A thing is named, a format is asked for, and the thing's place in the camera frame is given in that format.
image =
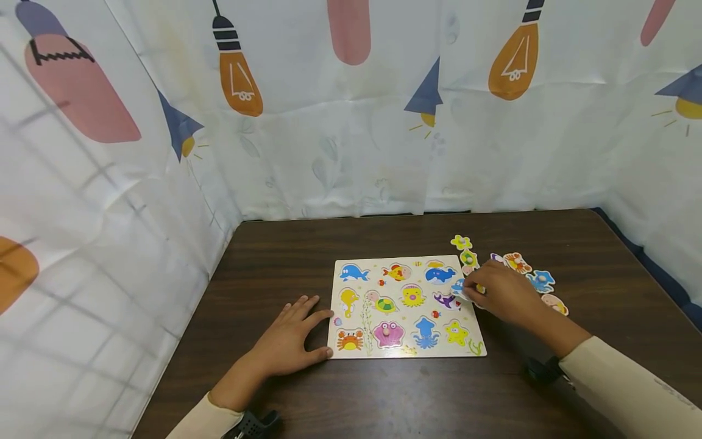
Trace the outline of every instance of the white curtain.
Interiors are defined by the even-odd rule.
[[[8,437],[128,437],[242,220],[601,206],[702,304],[698,1],[0,11]]]

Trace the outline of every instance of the wooden puzzle board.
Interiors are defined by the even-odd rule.
[[[333,359],[487,355],[456,255],[336,261]]]

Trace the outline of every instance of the pink light bulb print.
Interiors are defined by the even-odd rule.
[[[85,45],[38,3],[22,0],[15,13],[32,36],[25,49],[29,73],[73,126],[96,142],[139,140],[139,128]]]
[[[369,0],[326,0],[331,45],[339,61],[362,64],[371,52]]]
[[[656,38],[658,31],[661,30],[665,19],[668,18],[670,10],[673,9],[675,0],[656,0],[651,12],[649,13],[644,28],[641,29],[641,44],[648,46],[651,41]]]

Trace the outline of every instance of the dark wooden table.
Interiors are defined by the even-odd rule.
[[[334,261],[520,251],[550,270],[571,318],[702,405],[702,336],[588,210],[253,222],[239,226],[134,438],[163,438],[302,294],[329,307]],[[280,438],[580,438],[588,423],[521,373],[512,329],[478,311],[485,358],[334,360],[271,380],[251,409]],[[308,339],[326,343],[328,323]]]

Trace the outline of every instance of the beige sleeve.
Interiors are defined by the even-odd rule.
[[[221,439],[243,416],[243,413],[215,406],[207,393],[166,439]]]
[[[700,438],[702,411],[597,337],[560,362],[576,392],[628,438]]]

